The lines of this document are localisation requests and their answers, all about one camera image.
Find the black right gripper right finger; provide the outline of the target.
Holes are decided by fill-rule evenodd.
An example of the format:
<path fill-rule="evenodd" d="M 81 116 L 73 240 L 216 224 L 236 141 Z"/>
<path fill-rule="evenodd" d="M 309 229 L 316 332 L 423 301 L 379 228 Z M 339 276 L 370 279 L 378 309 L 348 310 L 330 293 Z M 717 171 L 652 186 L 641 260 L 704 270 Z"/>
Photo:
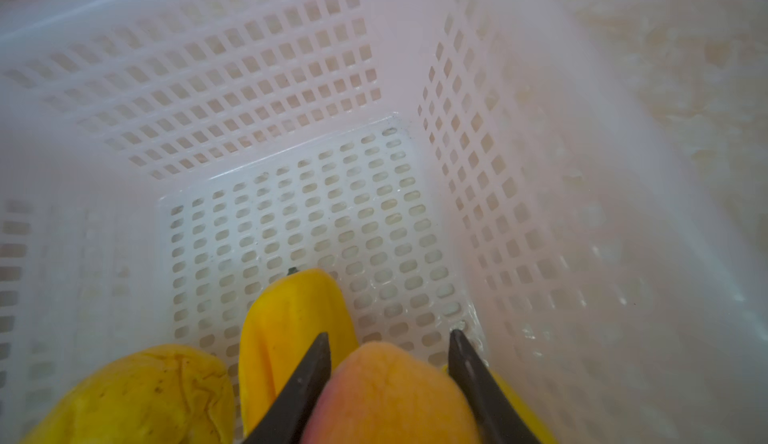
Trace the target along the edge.
<path fill-rule="evenodd" d="M 448 374 L 465 396 L 483 443 L 539 443 L 459 329 L 449 337 Z"/>

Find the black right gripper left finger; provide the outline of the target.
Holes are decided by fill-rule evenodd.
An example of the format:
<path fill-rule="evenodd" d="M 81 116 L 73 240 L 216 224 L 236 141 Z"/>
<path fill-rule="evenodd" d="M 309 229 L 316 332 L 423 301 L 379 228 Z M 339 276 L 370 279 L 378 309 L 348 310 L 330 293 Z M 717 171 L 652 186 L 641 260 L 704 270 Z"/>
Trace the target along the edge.
<path fill-rule="evenodd" d="M 299 443 L 332 372 L 328 334 L 320 333 L 244 444 Z"/>

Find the yellow toy lemon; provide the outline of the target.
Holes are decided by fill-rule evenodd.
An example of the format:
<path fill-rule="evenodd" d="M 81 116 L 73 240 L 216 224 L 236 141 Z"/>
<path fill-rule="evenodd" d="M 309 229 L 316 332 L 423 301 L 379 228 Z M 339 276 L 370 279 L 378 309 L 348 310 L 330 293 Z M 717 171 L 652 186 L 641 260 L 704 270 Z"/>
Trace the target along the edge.
<path fill-rule="evenodd" d="M 512 387 L 503 379 L 503 377 L 490 367 L 487 367 L 487 370 L 493 377 L 495 384 L 499 387 L 501 392 L 504 394 L 509 405 L 514 409 L 516 414 L 525 423 L 528 430 L 532 432 L 532 434 L 535 436 L 537 441 L 539 443 L 546 443 L 546 444 L 558 443 L 557 437 L 549 429 L 546 423 L 512 389 Z"/>

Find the yellow toy pear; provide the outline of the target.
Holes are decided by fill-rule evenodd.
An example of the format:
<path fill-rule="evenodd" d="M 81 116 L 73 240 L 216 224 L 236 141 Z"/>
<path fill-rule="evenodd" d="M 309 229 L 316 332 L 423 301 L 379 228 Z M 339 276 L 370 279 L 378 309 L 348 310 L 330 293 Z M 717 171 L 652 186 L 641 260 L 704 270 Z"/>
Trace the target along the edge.
<path fill-rule="evenodd" d="M 127 355 L 71 389 L 25 443 L 232 443 L 233 386 L 224 363 L 166 344 Z"/>

